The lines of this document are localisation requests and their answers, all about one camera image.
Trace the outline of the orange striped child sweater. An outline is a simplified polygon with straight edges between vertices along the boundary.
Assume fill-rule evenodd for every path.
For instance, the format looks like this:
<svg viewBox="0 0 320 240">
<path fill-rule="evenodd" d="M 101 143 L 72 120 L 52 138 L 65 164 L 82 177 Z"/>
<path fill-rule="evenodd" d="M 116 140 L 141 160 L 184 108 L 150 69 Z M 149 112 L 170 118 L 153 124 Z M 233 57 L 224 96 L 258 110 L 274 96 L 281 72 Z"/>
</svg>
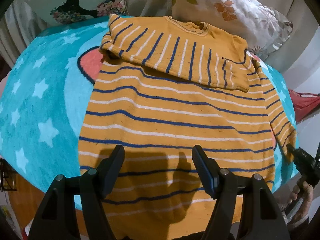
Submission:
<svg viewBox="0 0 320 240">
<path fill-rule="evenodd" d="M 191 153 L 200 145 L 238 176 L 274 185 L 274 147 L 288 161 L 297 132 L 247 42 L 205 22 L 111 15 L 103 63 L 79 136 L 81 172 L 117 145 L 125 160 L 104 213 L 117 239 L 203 231 L 215 201 Z"/>
</svg>

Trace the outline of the red cloth item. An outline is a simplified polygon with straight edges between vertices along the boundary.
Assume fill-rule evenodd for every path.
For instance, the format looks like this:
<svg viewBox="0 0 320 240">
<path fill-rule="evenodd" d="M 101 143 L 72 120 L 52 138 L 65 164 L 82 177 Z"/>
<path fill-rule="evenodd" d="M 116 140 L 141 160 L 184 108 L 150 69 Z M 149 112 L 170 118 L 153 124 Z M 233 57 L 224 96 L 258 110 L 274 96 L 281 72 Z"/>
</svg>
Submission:
<svg viewBox="0 0 320 240">
<path fill-rule="evenodd" d="M 301 122 L 304 118 L 319 109 L 319 94 L 299 93 L 289 89 L 289 95 L 293 103 L 296 123 Z"/>
</svg>

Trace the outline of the beige striped curtain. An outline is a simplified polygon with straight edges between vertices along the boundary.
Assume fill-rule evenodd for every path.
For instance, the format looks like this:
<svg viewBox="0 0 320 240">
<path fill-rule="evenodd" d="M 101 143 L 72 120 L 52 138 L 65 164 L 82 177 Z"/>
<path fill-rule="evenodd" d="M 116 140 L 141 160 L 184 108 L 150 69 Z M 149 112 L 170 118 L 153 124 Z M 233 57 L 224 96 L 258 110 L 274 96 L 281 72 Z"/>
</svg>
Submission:
<svg viewBox="0 0 320 240">
<path fill-rule="evenodd" d="M 24 0 L 14 0 L 1 19 L 1 56 L 13 67 L 47 23 L 40 19 Z"/>
</svg>

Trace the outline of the white leaf print pillow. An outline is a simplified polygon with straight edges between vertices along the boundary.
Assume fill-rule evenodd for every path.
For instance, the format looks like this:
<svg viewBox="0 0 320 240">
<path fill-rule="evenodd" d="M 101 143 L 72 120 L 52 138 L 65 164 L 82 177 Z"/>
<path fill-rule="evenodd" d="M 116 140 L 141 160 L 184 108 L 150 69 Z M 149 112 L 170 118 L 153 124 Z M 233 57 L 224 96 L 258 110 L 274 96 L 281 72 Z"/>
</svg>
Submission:
<svg viewBox="0 0 320 240">
<path fill-rule="evenodd" d="M 182 22 L 206 22 L 247 41 L 260 59 L 277 51 L 290 37 L 293 24 L 277 10 L 257 0 L 172 0 L 172 17 Z"/>
</svg>

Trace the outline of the turquoise star cartoon blanket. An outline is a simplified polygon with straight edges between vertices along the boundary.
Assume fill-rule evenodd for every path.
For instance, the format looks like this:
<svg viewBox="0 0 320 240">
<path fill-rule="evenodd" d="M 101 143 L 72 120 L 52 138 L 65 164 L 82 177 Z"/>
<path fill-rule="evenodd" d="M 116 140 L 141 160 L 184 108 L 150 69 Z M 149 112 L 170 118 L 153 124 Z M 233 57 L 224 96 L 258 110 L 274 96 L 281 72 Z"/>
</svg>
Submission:
<svg viewBox="0 0 320 240">
<path fill-rule="evenodd" d="M 1 155 L 42 191 L 58 174 L 76 177 L 86 172 L 80 170 L 79 136 L 103 63 L 99 48 L 109 18 L 43 31 L 23 51 L 8 77 L 1 97 Z M 294 113 L 284 106 L 290 99 L 286 85 L 275 85 L 274 69 L 256 60 L 264 65 L 296 129 Z M 274 160 L 271 191 L 297 174 L 293 160 L 288 161 L 279 146 L 274 147 Z"/>
</svg>

